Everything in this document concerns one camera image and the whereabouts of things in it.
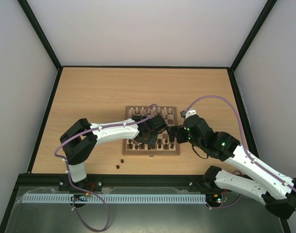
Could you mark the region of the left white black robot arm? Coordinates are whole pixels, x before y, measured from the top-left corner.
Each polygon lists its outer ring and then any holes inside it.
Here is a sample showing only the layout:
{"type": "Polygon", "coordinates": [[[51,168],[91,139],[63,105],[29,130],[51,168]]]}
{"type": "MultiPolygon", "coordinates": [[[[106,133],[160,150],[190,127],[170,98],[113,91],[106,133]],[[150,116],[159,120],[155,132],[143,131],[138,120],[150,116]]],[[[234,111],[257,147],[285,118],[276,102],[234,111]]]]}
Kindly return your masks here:
{"type": "Polygon", "coordinates": [[[78,120],[60,137],[71,180],[77,183],[87,177],[85,160],[95,146],[120,139],[155,145],[157,136],[166,128],[167,124],[160,115],[133,116],[106,124],[90,123],[86,118],[78,120]]]}

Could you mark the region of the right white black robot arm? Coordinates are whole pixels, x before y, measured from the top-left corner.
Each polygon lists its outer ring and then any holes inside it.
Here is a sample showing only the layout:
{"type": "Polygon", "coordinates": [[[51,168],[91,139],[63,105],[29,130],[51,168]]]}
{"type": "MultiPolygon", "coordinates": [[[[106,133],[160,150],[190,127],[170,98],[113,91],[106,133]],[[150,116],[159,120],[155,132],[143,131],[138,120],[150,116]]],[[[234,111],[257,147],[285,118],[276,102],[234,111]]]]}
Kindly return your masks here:
{"type": "Polygon", "coordinates": [[[265,206],[273,215],[289,219],[296,211],[296,178],[277,172],[251,152],[244,150],[235,137],[214,132],[198,115],[185,118],[184,123],[168,128],[169,141],[189,142],[208,157],[225,162],[249,176],[247,179],[210,166],[203,176],[209,190],[227,189],[250,197],[265,206]]]}

